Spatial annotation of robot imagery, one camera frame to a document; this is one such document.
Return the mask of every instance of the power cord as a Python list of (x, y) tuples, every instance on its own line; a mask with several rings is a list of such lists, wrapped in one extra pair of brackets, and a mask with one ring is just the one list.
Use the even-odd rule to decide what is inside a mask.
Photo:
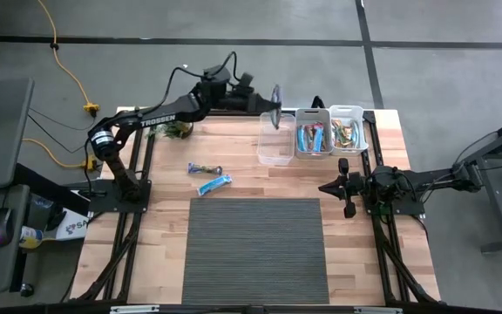
[(422, 222), (421, 219), (419, 219), (419, 217), (417, 217), (416, 215), (411, 215), (412, 218), (414, 218), (417, 222), (419, 222), (419, 224), (422, 226), (422, 228), (424, 229), (424, 232), (425, 232), (425, 238), (427, 238), (427, 242), (429, 241), (429, 232), (427, 232), (427, 227), (425, 227), (425, 223)]
[(98, 168), (98, 165), (96, 162), (96, 157), (94, 157), (94, 155), (89, 155), (88, 161), (85, 160), (79, 164), (68, 165), (68, 164), (64, 164), (63, 162), (59, 161), (53, 155), (51, 150), (44, 143), (42, 143), (38, 140), (34, 140), (34, 139), (23, 139), (23, 141), (39, 145), (41, 148), (43, 148), (46, 151), (46, 153), (48, 153), (48, 155), (50, 155), (50, 157), (53, 159), (53, 161), (55, 161), (61, 167), (65, 167), (65, 168), (84, 168), (84, 167), (87, 167), (89, 171), (94, 171), (94, 170), (97, 170), (97, 168)]
[(74, 131), (86, 131), (86, 130), (88, 130), (89, 128), (91, 128), (92, 126), (94, 126), (94, 123), (96, 123), (96, 118), (92, 118), (92, 123), (91, 123), (89, 126), (87, 126), (87, 127), (78, 128), (78, 127), (74, 127), (74, 126), (67, 126), (65, 123), (63, 123), (63, 122), (59, 122), (59, 121), (57, 121), (57, 120), (53, 119), (52, 117), (49, 117), (49, 116), (47, 116), (47, 115), (45, 115), (45, 114), (43, 114), (43, 113), (39, 112), (38, 110), (36, 110), (36, 109), (34, 109), (34, 108), (30, 108), (30, 110), (31, 110), (31, 111), (33, 111), (34, 113), (37, 113), (37, 114), (41, 115), (42, 117), (44, 117), (44, 118), (48, 119), (48, 120), (49, 120), (49, 121), (51, 121), (51, 122), (57, 123), (57, 124), (59, 124), (60, 126), (66, 127), (66, 128), (68, 128), (68, 129), (71, 129), (71, 130), (74, 130)]
[(51, 135), (48, 131), (46, 131), (46, 129), (43, 126), (41, 126), (34, 118), (32, 118), (31, 115), (28, 115), (28, 118), (31, 119), (32, 122), (34, 122), (46, 135), (48, 135), (53, 141), (55, 141), (56, 143), (58, 143), (69, 154), (74, 154), (74, 153), (78, 152), (79, 150), (81, 150), (83, 148), (83, 146), (77, 147), (77, 148), (75, 148), (73, 150), (67, 148), (59, 140), (57, 140), (56, 138), (54, 138), (53, 135)]
[(83, 96), (85, 97), (85, 101), (86, 101), (86, 104), (83, 106), (83, 109), (88, 112), (93, 118), (96, 118), (96, 112), (100, 110), (100, 106), (99, 105), (96, 105), (96, 104), (93, 104), (89, 99), (88, 99), (88, 96), (86, 96), (86, 92), (85, 92), (85, 89), (82, 85), (82, 83), (78, 80), (78, 78), (73, 74), (71, 73), (71, 71), (69, 71), (64, 65), (61, 64), (61, 62), (59, 61), (59, 57), (58, 57), (58, 49), (59, 49), (59, 45), (58, 45), (58, 31), (56, 30), (56, 25), (53, 23), (53, 19), (51, 18), (51, 14), (50, 12), (48, 11), (48, 9), (45, 7), (44, 3), (42, 2), (42, 0), (38, 0), (38, 3), (40, 3), (40, 6), (42, 7), (42, 9), (44, 9), (44, 12), (45, 12), (45, 15), (48, 17), (48, 19), (50, 20), (50, 24), (51, 24), (51, 29), (53, 30), (53, 42), (50, 44), (50, 47), (51, 49), (53, 50), (53, 57), (56, 59), (56, 63), (59, 65), (59, 67), (65, 71), (67, 74), (69, 74), (69, 76), (77, 83), (78, 85), (78, 88), (80, 89), (80, 91), (83, 93)]
[(468, 145), (462, 152), (460, 152), (460, 154), (458, 154), (458, 157), (457, 159), (454, 161), (454, 165), (457, 164), (457, 162), (460, 160), (460, 157), (462, 156), (462, 154), (464, 154), (468, 149), (470, 149), (471, 147), (473, 147), (474, 145), (478, 144), (480, 141), (484, 140), (486, 137), (488, 137), (489, 135), (491, 134), (495, 134), (497, 131), (493, 131), (493, 132), (489, 132), (488, 134), (482, 136), (481, 138), (479, 138), (478, 140), (475, 140), (473, 143), (471, 143), (470, 145)]

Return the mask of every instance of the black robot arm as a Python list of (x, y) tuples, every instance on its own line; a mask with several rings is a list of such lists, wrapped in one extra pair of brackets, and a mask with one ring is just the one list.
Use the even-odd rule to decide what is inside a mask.
[(482, 184), (478, 170), (468, 164), (421, 173), (378, 166), (364, 177), (358, 172), (349, 174), (348, 161), (341, 158), (338, 168), (338, 178), (319, 187), (319, 190), (346, 200), (346, 218), (356, 214), (356, 205), (351, 200), (354, 195), (363, 197), (365, 209), (370, 215), (420, 215), (424, 213), (422, 197), (426, 193), (440, 188), (477, 192)]
[[(254, 92), (250, 86), (253, 77), (247, 73), (243, 73), (237, 85), (232, 85), (225, 64), (206, 69), (199, 76), (200, 82), (187, 95), (171, 104), (119, 112), (102, 119), (88, 132), (94, 154), (112, 170), (121, 200), (137, 201), (140, 198), (140, 185), (135, 173), (126, 169), (119, 158), (119, 151), (136, 130), (172, 121), (198, 122), (205, 119), (211, 110), (271, 112), (273, 125), (278, 127), (282, 103), (266, 100)], [(114, 126), (118, 128), (115, 135), (112, 133)]]

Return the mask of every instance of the concrete floor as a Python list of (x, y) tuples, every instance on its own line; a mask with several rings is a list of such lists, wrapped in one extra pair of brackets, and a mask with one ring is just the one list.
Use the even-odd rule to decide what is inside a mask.
[[(58, 32), (68, 36), (136, 38), (242, 38), (361, 40), (354, 0), (46, 0)], [(502, 0), (365, 0), (372, 40), (502, 42)], [(0, 34), (50, 35), (34, 0), (0, 0)], [(361, 47), (95, 45), (62, 44), (60, 57), (102, 106), (150, 106), (161, 99), (176, 65), (199, 71), (231, 50), (240, 71), (269, 94), (284, 88), (285, 106), (306, 107), (315, 95), (327, 104), (373, 107)], [(397, 109), (413, 170), (448, 167), (475, 139), (502, 126), (502, 50), (374, 49), (385, 108)], [(81, 110), (78, 88), (53, 60), (48, 44), (0, 44), (0, 79), (33, 77), (32, 107), (72, 126), (91, 119)], [(172, 98), (192, 78), (177, 76)], [(72, 132), (38, 119), (68, 147), (84, 143)], [(25, 136), (42, 140), (64, 162), (79, 162), (30, 122)], [(82, 181), (39, 147), (25, 144), (20, 161), (50, 179)], [(427, 226), (439, 289), (449, 304), (502, 310), (502, 253), (482, 256), (479, 246), (500, 239), (485, 192), (436, 192), (426, 204)], [(79, 243), (48, 247), (32, 258), (31, 299), (0, 295), (0, 306), (53, 303), (64, 294)]]

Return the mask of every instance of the wooden table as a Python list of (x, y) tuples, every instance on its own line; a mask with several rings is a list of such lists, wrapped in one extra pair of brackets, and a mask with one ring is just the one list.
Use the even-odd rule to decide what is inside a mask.
[[(408, 169), (410, 164), (397, 111), (376, 110), (375, 114), (385, 164)], [(157, 139), (150, 172), (153, 191), (141, 223), (129, 303), (181, 303), (189, 202), (198, 197), (196, 188), (209, 180), (187, 174), (187, 163), (195, 162), (221, 165), (234, 180), (205, 197), (319, 198), (330, 304), (383, 304), (373, 229), (361, 199), (355, 198), (356, 217), (344, 219), (344, 202), (317, 189), (337, 177), (338, 158), (294, 158), (286, 167), (264, 166), (256, 155), (258, 134), (258, 118), (209, 117), (195, 123), (188, 139)], [(121, 151), (126, 165), (133, 138), (134, 135)], [(142, 168), (145, 147), (143, 141), (138, 169)], [(375, 165), (371, 148), (370, 155), (371, 164)], [(349, 158), (349, 165), (350, 172), (363, 171), (359, 157)], [(105, 169), (102, 176), (112, 178), (109, 169)], [(118, 214), (104, 214), (88, 228), (71, 297), (85, 292), (110, 259), (117, 220)], [(397, 216), (397, 230), (405, 264), (428, 293), (439, 299), (424, 231), (411, 217), (401, 215)], [(396, 272), (391, 265), (389, 261), (393, 291), (398, 296)], [(120, 264), (115, 293), (122, 275)]]

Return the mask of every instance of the plastic container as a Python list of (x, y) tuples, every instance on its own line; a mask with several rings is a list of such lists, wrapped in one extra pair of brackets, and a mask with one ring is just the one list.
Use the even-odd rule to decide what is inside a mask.
[(320, 160), (329, 157), (330, 152), (332, 151), (331, 145), (331, 136), (332, 132), (330, 131), (330, 112), (327, 109), (297, 109), (295, 111), (295, 128), (302, 125), (309, 125), (315, 122), (322, 122), (324, 127), (323, 130), (323, 141), (325, 143), (325, 147), (327, 148), (324, 152), (303, 152), (301, 151), (297, 145), (295, 145), (295, 157), (304, 160)]
[(369, 147), (365, 141), (365, 134), (363, 131), (363, 108), (360, 106), (331, 106), (330, 109), (330, 119), (339, 119), (343, 125), (351, 126), (353, 121), (359, 125), (359, 141), (357, 147), (350, 148), (339, 148), (334, 145), (334, 138), (331, 134), (330, 145), (332, 146), (333, 155), (337, 156), (357, 156), (362, 153), (365, 149)]
[(295, 117), (282, 114), (278, 130), (272, 125), (270, 113), (261, 114), (261, 134), (257, 155), (263, 165), (286, 166), (294, 158)]

